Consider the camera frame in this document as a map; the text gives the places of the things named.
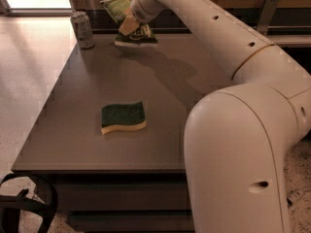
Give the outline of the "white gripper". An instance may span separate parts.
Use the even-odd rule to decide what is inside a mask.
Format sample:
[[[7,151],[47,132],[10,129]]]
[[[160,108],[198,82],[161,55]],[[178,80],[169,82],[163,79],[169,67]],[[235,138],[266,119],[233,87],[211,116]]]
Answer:
[[[140,22],[152,21],[163,10],[164,5],[157,0],[131,0],[130,11],[132,15],[125,17],[119,28],[120,33],[124,36],[129,35],[140,26]]]

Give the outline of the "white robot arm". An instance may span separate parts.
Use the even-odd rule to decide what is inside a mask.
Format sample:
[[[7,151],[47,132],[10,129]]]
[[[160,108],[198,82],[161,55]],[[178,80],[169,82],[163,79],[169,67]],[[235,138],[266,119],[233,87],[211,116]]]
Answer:
[[[121,32],[172,10],[232,79],[185,128],[196,233],[291,233],[288,149],[311,126],[311,77],[280,47],[210,0],[132,0]]]

